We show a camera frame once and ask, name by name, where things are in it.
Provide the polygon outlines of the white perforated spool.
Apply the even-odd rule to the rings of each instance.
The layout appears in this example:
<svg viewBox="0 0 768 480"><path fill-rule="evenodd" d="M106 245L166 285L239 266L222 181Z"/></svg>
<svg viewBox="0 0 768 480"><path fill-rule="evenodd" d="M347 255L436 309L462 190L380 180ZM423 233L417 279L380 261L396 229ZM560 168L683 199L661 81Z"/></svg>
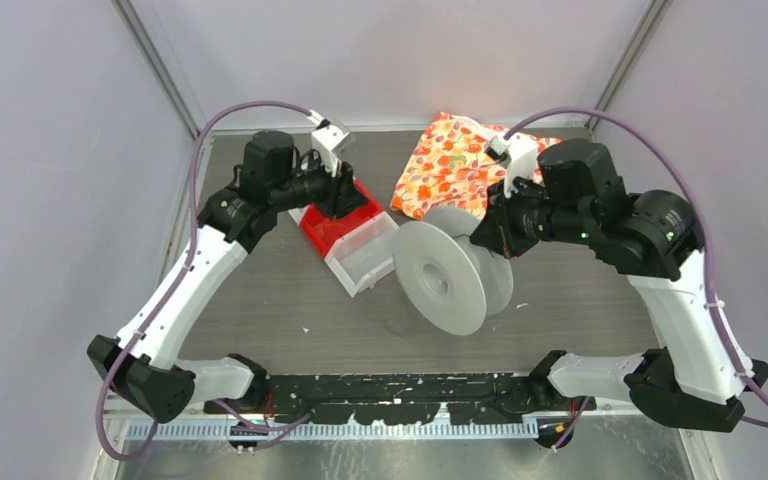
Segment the white perforated spool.
<svg viewBox="0 0 768 480"><path fill-rule="evenodd" d="M511 301L514 277L503 256L471 243L479 219L456 207L436 207L393 236L397 279L431 324L456 336L478 331Z"/></svg>

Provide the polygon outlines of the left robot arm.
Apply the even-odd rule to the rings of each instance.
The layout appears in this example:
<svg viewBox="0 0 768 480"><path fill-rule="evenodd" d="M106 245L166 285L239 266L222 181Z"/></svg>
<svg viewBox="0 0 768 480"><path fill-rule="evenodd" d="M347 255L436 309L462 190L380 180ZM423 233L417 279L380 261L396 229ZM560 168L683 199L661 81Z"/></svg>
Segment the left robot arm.
<svg viewBox="0 0 768 480"><path fill-rule="evenodd" d="M311 149L300 152L288 133L253 135L233 180L206 200L195 238L159 289L115 337L91 341L88 356L113 392L159 424L215 399L244 414L265 405L260 365L239 354L187 361L179 352L209 300L276 226L279 213L311 206L342 219L367 204L351 165L338 156L349 139L348 130L329 124L314 130Z"/></svg>

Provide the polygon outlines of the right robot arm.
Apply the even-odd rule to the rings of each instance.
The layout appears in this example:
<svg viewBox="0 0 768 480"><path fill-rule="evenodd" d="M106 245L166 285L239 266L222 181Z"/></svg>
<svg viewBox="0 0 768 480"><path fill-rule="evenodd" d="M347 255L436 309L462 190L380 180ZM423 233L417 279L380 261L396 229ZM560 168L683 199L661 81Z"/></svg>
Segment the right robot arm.
<svg viewBox="0 0 768 480"><path fill-rule="evenodd" d="M658 340L624 357L549 352L528 376L534 403L551 411L601 397L666 427L733 431L745 419L741 393L768 379L768 364L738 347L706 297L705 241L691 205L665 190L628 192L608 148L586 139L542 149L497 136L485 151L506 172L488 188L472 244L505 258L541 242L587 247L637 291Z"/></svg>

